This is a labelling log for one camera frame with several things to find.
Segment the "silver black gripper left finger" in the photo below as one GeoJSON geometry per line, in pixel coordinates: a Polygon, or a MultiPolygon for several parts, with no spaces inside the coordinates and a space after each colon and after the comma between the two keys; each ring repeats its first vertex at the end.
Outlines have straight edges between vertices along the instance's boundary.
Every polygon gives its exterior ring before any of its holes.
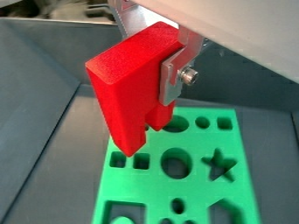
{"type": "Polygon", "coordinates": [[[149,10],[133,0],[107,0],[107,3],[125,39],[157,22],[165,22],[175,28],[179,27],[174,21],[149,10]]]}

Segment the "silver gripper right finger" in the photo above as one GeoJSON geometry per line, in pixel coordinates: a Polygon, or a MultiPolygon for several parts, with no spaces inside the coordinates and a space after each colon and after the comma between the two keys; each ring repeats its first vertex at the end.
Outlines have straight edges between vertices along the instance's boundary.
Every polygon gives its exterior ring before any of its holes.
{"type": "Polygon", "coordinates": [[[179,97],[183,84],[193,85],[199,76],[193,62],[202,50],[204,36],[181,25],[178,40],[182,49],[162,64],[159,102],[165,106],[179,97]]]}

